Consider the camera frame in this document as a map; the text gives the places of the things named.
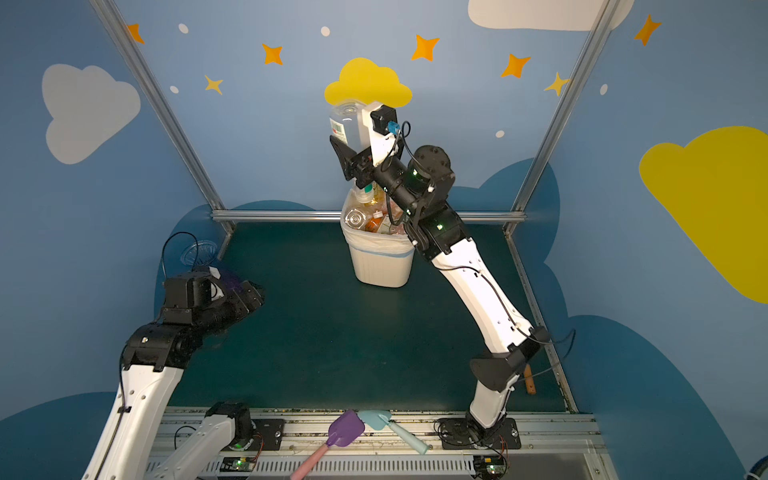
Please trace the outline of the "clear square bottle green label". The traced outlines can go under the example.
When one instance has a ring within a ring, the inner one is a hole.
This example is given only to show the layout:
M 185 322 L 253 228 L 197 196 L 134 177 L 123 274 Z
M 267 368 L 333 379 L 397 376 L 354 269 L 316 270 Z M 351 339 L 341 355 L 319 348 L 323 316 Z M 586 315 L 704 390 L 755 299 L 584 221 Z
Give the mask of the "clear square bottle green label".
M 368 130 L 363 124 L 364 104 L 347 99 L 333 106 L 330 111 L 332 135 L 356 153 L 370 146 Z

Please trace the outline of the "clear bottle bird label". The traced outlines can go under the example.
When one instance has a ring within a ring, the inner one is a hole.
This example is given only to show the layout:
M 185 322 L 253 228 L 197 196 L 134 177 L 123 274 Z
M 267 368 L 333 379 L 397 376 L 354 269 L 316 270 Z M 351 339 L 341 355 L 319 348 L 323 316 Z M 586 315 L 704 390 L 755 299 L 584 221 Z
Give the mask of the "clear bottle bird label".
M 364 207 L 349 208 L 344 217 L 344 224 L 355 230 L 364 230 L 370 221 L 371 214 Z

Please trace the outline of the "orange white tea bottle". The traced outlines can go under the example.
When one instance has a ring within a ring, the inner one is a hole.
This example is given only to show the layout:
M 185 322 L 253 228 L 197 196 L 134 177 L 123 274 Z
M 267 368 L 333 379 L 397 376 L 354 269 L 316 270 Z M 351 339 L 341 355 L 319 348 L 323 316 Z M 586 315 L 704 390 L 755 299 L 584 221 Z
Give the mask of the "orange white tea bottle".
M 369 233 L 388 235 L 390 222 L 387 217 L 373 217 L 366 223 L 364 230 Z

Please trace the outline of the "red gold energy drink bottle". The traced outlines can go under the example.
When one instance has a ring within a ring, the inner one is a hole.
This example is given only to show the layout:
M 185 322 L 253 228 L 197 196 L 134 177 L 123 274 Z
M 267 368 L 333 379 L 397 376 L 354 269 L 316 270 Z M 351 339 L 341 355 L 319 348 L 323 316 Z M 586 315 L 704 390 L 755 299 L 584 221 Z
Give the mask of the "red gold energy drink bottle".
M 381 208 L 385 203 L 385 192 L 377 184 L 373 185 L 373 199 L 370 205 L 374 208 Z

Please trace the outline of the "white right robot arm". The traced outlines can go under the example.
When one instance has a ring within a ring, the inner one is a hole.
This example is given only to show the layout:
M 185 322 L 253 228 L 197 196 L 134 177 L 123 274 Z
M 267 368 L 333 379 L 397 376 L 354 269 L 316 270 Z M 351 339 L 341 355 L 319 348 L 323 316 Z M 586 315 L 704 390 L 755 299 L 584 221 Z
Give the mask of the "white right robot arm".
M 381 162 L 375 162 L 370 149 L 356 152 L 335 136 L 329 141 L 346 179 L 358 186 L 378 184 L 402 210 L 407 237 L 448 280 L 475 320 L 487 352 L 470 362 L 477 384 L 468 423 L 478 432 L 496 429 L 506 417 L 516 382 L 551 336 L 507 298 L 464 221 L 449 205 L 455 174 L 447 153 L 424 145 L 404 164 L 405 143 L 398 140 L 386 148 Z

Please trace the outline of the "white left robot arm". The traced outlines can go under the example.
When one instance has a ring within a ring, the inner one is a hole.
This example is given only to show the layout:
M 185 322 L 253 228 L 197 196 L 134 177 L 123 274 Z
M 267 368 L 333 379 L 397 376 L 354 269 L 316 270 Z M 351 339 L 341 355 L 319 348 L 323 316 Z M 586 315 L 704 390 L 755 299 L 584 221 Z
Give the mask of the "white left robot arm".
M 116 397 L 86 479 L 144 479 L 151 447 L 170 397 L 207 337 L 261 308 L 264 289 L 248 280 L 196 269 L 163 283 L 157 320 L 139 327 L 118 362 Z

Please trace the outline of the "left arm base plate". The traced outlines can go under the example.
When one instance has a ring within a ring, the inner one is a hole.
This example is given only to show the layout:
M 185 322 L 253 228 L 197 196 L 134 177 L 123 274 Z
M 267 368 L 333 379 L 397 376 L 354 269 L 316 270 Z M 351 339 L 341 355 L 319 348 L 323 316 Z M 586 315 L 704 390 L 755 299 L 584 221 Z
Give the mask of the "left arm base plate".
M 285 421 L 278 418 L 253 418 L 252 441 L 248 451 L 279 451 L 282 444 Z

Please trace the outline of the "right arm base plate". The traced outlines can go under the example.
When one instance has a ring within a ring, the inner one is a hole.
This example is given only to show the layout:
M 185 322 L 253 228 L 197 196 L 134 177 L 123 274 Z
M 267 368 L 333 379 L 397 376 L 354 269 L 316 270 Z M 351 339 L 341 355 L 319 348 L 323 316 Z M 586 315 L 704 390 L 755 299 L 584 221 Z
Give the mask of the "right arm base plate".
M 495 426 L 485 429 L 468 418 L 440 418 L 433 424 L 445 450 L 502 449 L 519 450 L 520 432 L 514 419 L 505 417 Z

